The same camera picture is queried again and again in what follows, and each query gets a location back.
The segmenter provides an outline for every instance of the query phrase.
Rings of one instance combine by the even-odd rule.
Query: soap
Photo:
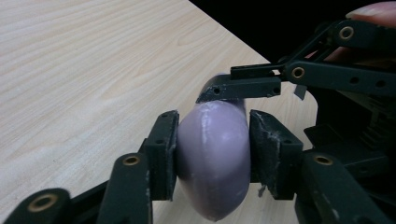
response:
[[[250,183],[244,100],[197,104],[177,128],[177,178],[192,207],[218,221],[245,199]]]

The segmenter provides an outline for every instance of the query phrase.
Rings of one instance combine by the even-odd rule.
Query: black background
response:
[[[290,54],[325,21],[378,1],[191,0],[271,63]]]

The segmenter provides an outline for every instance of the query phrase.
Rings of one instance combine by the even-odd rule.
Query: wood grain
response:
[[[41,189],[72,197],[108,179],[155,119],[180,119],[198,92],[231,66],[267,63],[189,1],[2,1],[0,4],[0,220]],[[303,128],[317,105],[285,84],[282,95],[248,99],[310,147]],[[293,202],[251,190],[219,223],[296,223]],[[154,223],[209,223],[177,185],[154,202]]]

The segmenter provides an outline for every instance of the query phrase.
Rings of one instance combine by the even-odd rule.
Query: wooden table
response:
[[[0,220],[41,189],[72,197],[106,181],[136,152],[155,119],[180,120],[198,92],[231,66],[268,63],[187,0],[2,1],[0,4]],[[317,104],[285,84],[248,99],[310,147]],[[218,223],[296,223],[293,202],[257,196]],[[154,202],[154,223],[212,223],[187,203]]]

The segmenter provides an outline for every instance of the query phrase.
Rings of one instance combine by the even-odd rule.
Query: lavender soap bar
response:
[[[245,199],[250,183],[244,101],[195,105],[177,129],[177,176],[203,217],[218,221]]]

